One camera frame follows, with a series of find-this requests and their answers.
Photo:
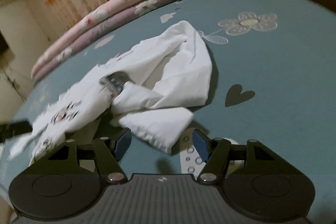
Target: printed graphic on shirt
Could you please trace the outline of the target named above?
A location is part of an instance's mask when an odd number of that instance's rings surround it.
[[[125,83],[128,81],[132,80],[126,72],[117,71],[111,75],[102,77],[99,80],[99,84],[112,92],[111,99],[114,99],[124,90]]]
[[[79,110],[74,111],[73,108],[82,104],[82,101],[77,103],[70,102],[66,107],[63,107],[59,112],[57,112],[51,119],[52,124],[56,124],[61,121],[71,121],[80,112]]]
[[[53,102],[53,103],[49,103],[45,106],[45,108],[42,111],[42,115],[44,115],[45,113],[47,113],[48,109],[53,107],[54,105],[56,105],[57,102]]]
[[[52,137],[46,138],[44,140],[44,142],[42,143],[42,145],[39,147],[39,149],[35,151],[34,157],[33,157],[34,158],[33,162],[36,162],[39,158],[41,158],[41,156],[43,156],[48,151],[53,150],[56,146],[57,146],[57,144],[53,143],[53,138]],[[38,155],[36,153],[40,152],[40,151],[44,151],[44,154],[42,154],[38,157]]]

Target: circular pad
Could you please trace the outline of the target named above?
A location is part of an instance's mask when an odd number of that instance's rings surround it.
[[[71,188],[71,179],[64,175],[45,175],[33,183],[33,189],[42,196],[58,196]]]
[[[305,216],[315,189],[303,174],[231,174],[223,180],[228,203],[243,215],[264,222],[285,222]]]
[[[100,195],[100,179],[88,170],[82,174],[21,174],[9,187],[14,208],[38,220],[59,220],[90,207]]]

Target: logo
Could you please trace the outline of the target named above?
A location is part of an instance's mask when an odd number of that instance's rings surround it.
[[[162,178],[159,178],[158,181],[160,182],[166,182],[168,180],[168,178],[166,177],[162,177]]]

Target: heart pattern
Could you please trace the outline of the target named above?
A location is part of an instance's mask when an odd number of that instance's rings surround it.
[[[247,100],[252,99],[255,96],[255,92],[252,90],[242,93],[243,87],[241,85],[233,85],[227,92],[225,98],[225,106],[235,106],[241,104]]]

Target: white object with holes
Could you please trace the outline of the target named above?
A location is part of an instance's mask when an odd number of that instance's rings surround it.
[[[195,179],[197,179],[205,163],[193,146],[193,130],[194,128],[188,128],[180,136],[180,163],[182,174],[193,174]],[[225,139],[229,140],[232,144],[239,144],[232,139]],[[243,165],[243,160],[231,161],[226,174],[231,174],[233,171],[243,167]]]

